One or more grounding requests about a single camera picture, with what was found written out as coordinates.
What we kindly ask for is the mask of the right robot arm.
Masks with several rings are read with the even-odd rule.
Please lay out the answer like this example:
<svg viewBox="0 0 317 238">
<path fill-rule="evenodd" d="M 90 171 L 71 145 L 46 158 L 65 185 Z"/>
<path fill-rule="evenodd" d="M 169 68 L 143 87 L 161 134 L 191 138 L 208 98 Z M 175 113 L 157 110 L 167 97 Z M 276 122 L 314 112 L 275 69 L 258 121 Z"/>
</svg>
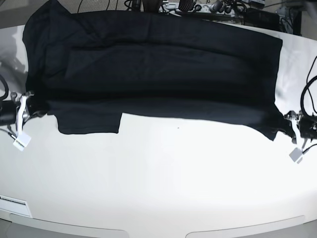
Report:
<svg viewBox="0 0 317 238">
<path fill-rule="evenodd" d="M 9 96 L 9 87 L 2 75 L 0 81 L 4 86 L 4 94 L 0 97 L 0 125 L 7 126 L 7 130 L 0 130 L 16 139 L 22 134 L 24 124 L 31 118 L 28 101 L 34 96 L 34 92 L 28 91 L 19 98 L 17 98 L 17 93 L 11 92 L 11 99 L 6 100 Z"/>
</svg>

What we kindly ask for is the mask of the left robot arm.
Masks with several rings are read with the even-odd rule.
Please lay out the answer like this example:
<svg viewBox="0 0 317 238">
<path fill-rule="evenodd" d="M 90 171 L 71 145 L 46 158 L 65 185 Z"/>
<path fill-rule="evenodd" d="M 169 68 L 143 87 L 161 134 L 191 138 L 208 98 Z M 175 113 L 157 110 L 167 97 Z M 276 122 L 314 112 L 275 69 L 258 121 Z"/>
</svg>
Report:
<svg viewBox="0 0 317 238">
<path fill-rule="evenodd" d="M 289 111 L 284 116 L 292 132 L 290 135 L 292 142 L 303 155 L 317 145 L 316 143 L 306 145 L 307 142 L 313 142 L 317 139 L 317 101 L 311 91 L 312 85 L 317 82 L 317 77 L 312 76 L 316 62 L 317 59 L 314 59 L 300 94 L 300 110 L 298 112 Z"/>
</svg>

